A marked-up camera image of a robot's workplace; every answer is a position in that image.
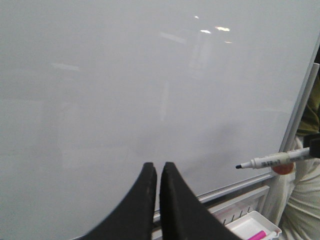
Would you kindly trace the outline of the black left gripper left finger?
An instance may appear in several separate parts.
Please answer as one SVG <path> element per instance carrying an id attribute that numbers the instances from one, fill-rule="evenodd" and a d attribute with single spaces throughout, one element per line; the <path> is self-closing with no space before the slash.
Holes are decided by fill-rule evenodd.
<path id="1" fill-rule="evenodd" d="M 146 162 L 123 200 L 83 238 L 85 240 L 150 240 L 156 190 L 156 169 L 153 163 Z"/>

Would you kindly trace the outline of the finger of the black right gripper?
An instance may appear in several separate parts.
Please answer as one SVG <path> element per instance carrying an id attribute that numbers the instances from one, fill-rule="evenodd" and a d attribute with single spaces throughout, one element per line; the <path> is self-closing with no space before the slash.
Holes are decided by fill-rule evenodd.
<path id="1" fill-rule="evenodd" d="M 309 155 L 314 158 L 320 158 L 320 139 L 312 139 L 309 142 Z"/>

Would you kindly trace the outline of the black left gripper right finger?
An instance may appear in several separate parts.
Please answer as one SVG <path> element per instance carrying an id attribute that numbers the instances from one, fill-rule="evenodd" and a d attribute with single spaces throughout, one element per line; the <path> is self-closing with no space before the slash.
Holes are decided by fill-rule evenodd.
<path id="1" fill-rule="evenodd" d="M 163 167 L 159 205 L 164 240 L 240 239 L 197 199 L 173 162 Z"/>

